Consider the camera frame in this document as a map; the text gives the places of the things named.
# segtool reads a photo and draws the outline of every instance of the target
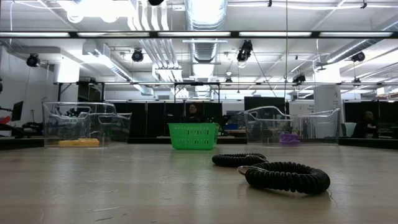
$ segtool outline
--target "person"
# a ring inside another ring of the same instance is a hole
[[[378,128],[374,122],[373,113],[365,112],[362,121],[356,124],[352,138],[377,138]]]
[[[185,123],[203,123],[205,122],[203,116],[198,109],[198,105],[196,103],[192,103],[189,106],[189,111],[187,117],[184,120]]]

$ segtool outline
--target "yellow object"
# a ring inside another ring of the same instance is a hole
[[[63,146],[63,147],[97,147],[100,145],[100,141],[98,139],[77,139],[77,140],[64,140],[64,141],[59,141],[58,142],[59,146]]]

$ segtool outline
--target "clear plastic bin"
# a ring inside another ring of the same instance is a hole
[[[131,113],[109,103],[44,102],[45,147],[105,147],[126,142]]]
[[[338,144],[340,109],[283,114],[275,106],[243,112],[248,143],[275,146]]]

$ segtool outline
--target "green plastic basket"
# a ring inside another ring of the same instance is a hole
[[[218,124],[169,124],[174,149],[212,150],[217,144]]]

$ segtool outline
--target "coiled cord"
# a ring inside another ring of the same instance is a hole
[[[251,166],[262,162],[268,162],[266,157],[258,153],[249,154],[220,154],[211,159],[214,164],[222,167]]]
[[[330,186],[324,171],[294,162],[263,162],[243,168],[248,168],[244,176],[255,188],[320,194]]]

